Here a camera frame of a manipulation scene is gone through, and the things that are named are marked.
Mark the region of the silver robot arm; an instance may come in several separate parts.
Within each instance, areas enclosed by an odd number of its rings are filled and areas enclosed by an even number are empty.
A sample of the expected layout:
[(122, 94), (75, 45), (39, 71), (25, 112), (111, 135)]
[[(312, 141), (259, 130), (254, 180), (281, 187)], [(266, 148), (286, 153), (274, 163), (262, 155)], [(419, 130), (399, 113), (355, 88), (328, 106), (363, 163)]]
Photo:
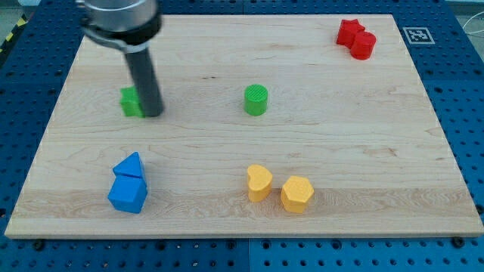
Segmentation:
[(82, 31), (93, 42), (125, 54), (146, 50), (162, 27), (158, 0), (78, 0)]

